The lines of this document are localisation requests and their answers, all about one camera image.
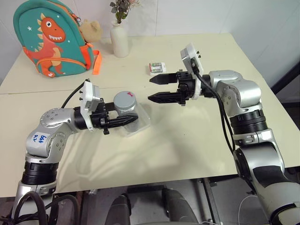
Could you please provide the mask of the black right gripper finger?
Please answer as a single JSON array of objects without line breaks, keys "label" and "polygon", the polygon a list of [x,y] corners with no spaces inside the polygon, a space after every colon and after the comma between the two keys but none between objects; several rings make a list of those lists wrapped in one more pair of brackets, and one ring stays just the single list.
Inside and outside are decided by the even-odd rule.
[{"label": "black right gripper finger", "polygon": [[152,77],[149,81],[158,85],[166,85],[170,83],[177,83],[178,78],[176,73],[158,74]]},{"label": "black right gripper finger", "polygon": [[159,103],[181,103],[181,94],[177,92],[158,92],[153,95],[148,96],[148,100]]}]

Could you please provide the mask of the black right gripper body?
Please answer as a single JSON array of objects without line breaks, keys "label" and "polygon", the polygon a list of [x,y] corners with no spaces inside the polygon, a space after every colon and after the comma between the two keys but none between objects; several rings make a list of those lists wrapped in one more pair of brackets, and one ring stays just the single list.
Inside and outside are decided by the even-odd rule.
[{"label": "black right gripper body", "polygon": [[176,75],[178,79],[178,104],[185,106],[186,101],[192,98],[195,93],[195,79],[187,71],[178,71]]}]

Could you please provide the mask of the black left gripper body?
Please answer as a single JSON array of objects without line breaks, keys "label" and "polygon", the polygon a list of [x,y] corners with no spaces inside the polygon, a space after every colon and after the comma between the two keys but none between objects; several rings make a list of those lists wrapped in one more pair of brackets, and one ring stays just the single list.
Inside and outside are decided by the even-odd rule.
[{"label": "black left gripper body", "polygon": [[110,119],[110,116],[109,112],[106,112],[105,110],[105,102],[103,98],[100,99],[96,110],[92,112],[90,118],[94,128],[102,129],[104,135],[108,135],[110,133],[108,128],[108,120]]}]

